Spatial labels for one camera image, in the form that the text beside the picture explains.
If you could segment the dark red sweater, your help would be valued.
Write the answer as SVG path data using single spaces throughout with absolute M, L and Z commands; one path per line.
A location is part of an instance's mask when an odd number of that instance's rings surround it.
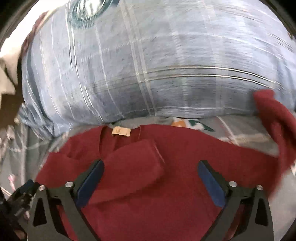
M 101 240 L 200 240 L 220 212 L 198 176 L 201 160 L 226 180 L 262 185 L 268 194 L 295 160 L 295 116 L 271 90 L 254 100 L 277 157 L 189 128 L 141 125 L 124 137 L 100 126 L 49 154 L 37 181 L 63 186 L 100 159 L 104 174 L 82 213 Z

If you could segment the blue plaid pillow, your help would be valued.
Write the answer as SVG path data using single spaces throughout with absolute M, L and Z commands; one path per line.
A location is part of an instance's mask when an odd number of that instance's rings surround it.
M 21 121 L 44 138 L 142 116 L 295 108 L 295 39 L 261 1 L 69 1 L 22 59 Z

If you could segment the beige cloth pile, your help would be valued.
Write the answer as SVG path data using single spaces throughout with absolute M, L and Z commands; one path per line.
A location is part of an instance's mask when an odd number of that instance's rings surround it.
M 1 57 L 0 68 L 0 91 L 1 101 L 3 95 L 15 95 L 16 86 L 18 85 L 18 63 L 20 52 Z

